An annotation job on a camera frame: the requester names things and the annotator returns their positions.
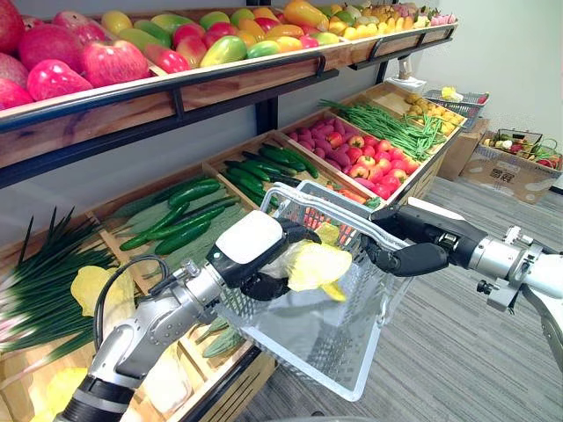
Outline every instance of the mango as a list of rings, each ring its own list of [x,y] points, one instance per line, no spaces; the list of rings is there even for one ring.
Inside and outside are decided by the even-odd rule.
[[[217,22],[230,23],[230,19],[226,13],[222,11],[211,11],[200,19],[200,25],[207,31],[213,24]]]
[[[203,56],[200,67],[238,62],[246,57],[246,44],[239,37],[227,35],[216,42]]]
[[[162,29],[157,24],[154,24],[146,19],[137,20],[133,25],[135,29],[140,29],[141,31],[145,31],[147,34],[152,35],[158,40],[158,43],[164,47],[170,48],[172,45],[172,39],[170,38],[170,34]]]
[[[157,24],[172,35],[180,26],[184,24],[192,24],[193,20],[190,18],[184,18],[180,15],[174,15],[172,13],[163,13],[162,15],[156,15],[150,20],[150,22]]]

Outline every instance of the produce shelf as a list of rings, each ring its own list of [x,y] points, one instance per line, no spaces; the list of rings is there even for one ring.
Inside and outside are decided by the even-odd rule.
[[[172,12],[192,17],[204,10]],[[369,65],[447,42],[456,28],[442,25],[342,39],[331,46],[154,76],[2,111],[0,188],[336,77],[338,69],[349,65],[360,69],[370,58]],[[259,124],[259,130],[265,128]]]

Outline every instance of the shopping basket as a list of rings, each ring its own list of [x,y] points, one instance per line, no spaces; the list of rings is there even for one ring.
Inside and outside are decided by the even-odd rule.
[[[321,222],[340,226],[339,246],[354,257],[339,279],[347,299],[336,302],[315,289],[258,302],[228,290],[217,310],[243,336],[296,374],[349,401],[358,400],[381,328],[389,322],[411,281],[383,273],[373,265],[360,246],[360,234],[371,236],[389,251],[406,243],[366,219],[368,208],[315,183],[303,182],[297,189],[274,184],[262,210],[273,196],[280,204],[275,217],[289,218],[311,229]]]

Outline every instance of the robotic hand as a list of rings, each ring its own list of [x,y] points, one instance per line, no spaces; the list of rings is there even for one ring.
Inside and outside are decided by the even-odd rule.
[[[320,242],[305,227],[260,211],[252,211],[227,229],[202,269],[188,262],[162,280],[135,314],[104,339],[89,374],[55,422],[119,421],[166,347],[194,324],[213,320],[213,305],[223,286],[240,288],[256,300],[287,293],[287,279],[273,279],[259,269],[278,258],[289,244],[303,239]]]

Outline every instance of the pink fruit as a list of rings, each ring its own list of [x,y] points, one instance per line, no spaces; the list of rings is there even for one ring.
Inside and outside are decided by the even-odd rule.
[[[19,58],[29,70],[46,59],[67,63],[77,73],[82,72],[82,44],[68,28],[39,25],[26,31],[18,46]]]
[[[185,37],[203,38],[203,35],[205,35],[205,29],[203,29],[203,26],[197,24],[185,24],[174,31],[172,42],[176,47],[180,41],[185,39]]]
[[[26,66],[18,62],[11,55],[0,53],[0,77],[10,79],[22,88],[25,88],[27,73]]]
[[[92,42],[84,47],[86,79],[94,87],[135,81],[149,76],[149,63],[143,53],[125,40],[113,45]]]
[[[33,102],[33,98],[21,86],[0,77],[0,110],[22,106]]]
[[[53,18],[53,24],[70,29],[84,45],[92,41],[107,40],[106,33],[98,22],[77,11],[59,11]]]
[[[27,78],[27,90],[35,101],[91,90],[91,84],[60,60],[44,60]]]
[[[24,35],[24,21],[10,0],[0,0],[0,53],[11,54]]]
[[[167,73],[184,72],[191,69],[184,56],[170,48],[158,44],[147,44],[144,53],[150,61]]]

